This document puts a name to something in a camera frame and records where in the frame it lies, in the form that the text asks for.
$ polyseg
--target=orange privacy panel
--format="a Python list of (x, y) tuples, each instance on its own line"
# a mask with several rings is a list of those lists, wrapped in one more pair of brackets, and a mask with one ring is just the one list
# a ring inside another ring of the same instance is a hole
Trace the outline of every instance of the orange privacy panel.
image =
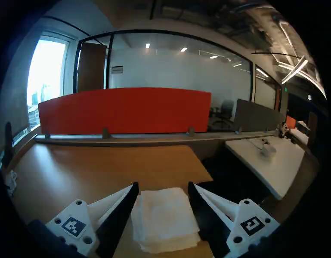
[(290, 116), (286, 116), (286, 124), (287, 124), (287, 128), (289, 129), (293, 129), (296, 128), (296, 120)]
[(207, 129), (211, 94), (169, 88), (121, 88), (80, 92), (39, 104), (49, 134), (169, 133)]

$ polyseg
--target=window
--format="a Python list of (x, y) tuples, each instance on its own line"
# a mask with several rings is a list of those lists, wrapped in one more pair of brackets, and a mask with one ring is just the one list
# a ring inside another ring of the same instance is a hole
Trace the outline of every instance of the window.
[(38, 104), (64, 94), (64, 68), (68, 42), (42, 36), (30, 64), (27, 104), (29, 126), (40, 124)]
[(237, 99), (251, 98), (250, 67), (251, 63), (237, 54), (188, 37), (116, 34), (108, 85), (211, 92), (208, 132), (231, 131)]
[(280, 108), (280, 86), (261, 68), (256, 66), (255, 71), (255, 99), (256, 104), (260, 104), (270, 109)]

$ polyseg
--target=desk surface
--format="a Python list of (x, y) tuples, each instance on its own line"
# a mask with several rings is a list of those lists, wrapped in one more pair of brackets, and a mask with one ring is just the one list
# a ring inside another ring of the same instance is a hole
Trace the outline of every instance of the desk surface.
[(262, 147), (260, 139), (227, 141), (226, 145), (268, 187), (271, 193), (281, 200), (298, 172), (304, 150), (288, 139), (274, 136), (265, 138), (276, 148), (277, 152), (272, 159), (264, 157), (260, 149), (255, 146)]
[[(187, 146), (74, 147), (35, 144), (14, 168), (12, 199), (26, 223), (47, 223), (75, 199), (88, 204), (137, 181), (140, 190), (180, 187), (212, 178)], [(207, 242), (182, 251), (150, 255), (133, 241), (128, 220), (114, 257), (212, 257)]]

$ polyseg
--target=folded cloth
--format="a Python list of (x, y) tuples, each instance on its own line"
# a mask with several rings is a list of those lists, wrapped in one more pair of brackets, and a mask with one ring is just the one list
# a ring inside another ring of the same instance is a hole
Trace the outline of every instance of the folded cloth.
[(200, 241), (192, 208), (181, 188), (142, 191), (131, 216), (133, 239), (145, 252), (181, 250)]

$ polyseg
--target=screw hole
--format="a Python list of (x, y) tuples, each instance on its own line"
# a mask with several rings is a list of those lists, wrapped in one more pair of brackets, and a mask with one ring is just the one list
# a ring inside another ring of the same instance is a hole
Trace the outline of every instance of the screw hole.
[(91, 244), (92, 242), (93, 242), (93, 240), (91, 239), (91, 237), (89, 237), (89, 236), (85, 236), (84, 238), (83, 238), (83, 241), (84, 241), (84, 243), (86, 243), (86, 244)]
[(66, 243), (66, 239), (63, 236), (59, 236), (61, 242)]
[(59, 219), (59, 218), (55, 218), (55, 219), (54, 219), (54, 222), (55, 222), (56, 224), (60, 224), (60, 223), (61, 223), (61, 219)]
[(242, 242), (242, 240), (243, 240), (243, 239), (242, 239), (240, 236), (236, 236), (236, 237), (233, 239), (233, 241), (234, 241), (236, 244)]
[(74, 245), (74, 244), (70, 244), (70, 245), (68, 245), (69, 247), (71, 247), (73, 250), (75, 250), (75, 251), (77, 251), (78, 250), (78, 248)]

